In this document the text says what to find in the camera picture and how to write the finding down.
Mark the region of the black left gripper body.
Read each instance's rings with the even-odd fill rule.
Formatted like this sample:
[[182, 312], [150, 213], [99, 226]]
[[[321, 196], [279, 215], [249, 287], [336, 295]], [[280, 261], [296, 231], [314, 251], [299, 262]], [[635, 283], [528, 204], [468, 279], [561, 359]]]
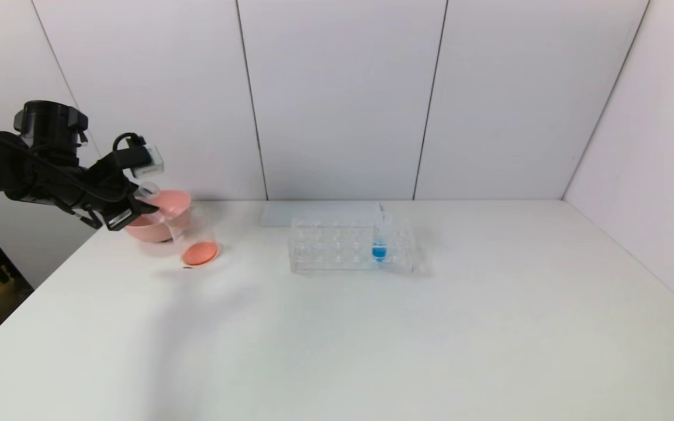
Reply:
[[88, 194], [90, 226], [94, 229], [105, 226], [115, 232], [141, 216], [141, 202], [134, 197], [137, 187], [120, 173], [108, 178], [96, 194]]

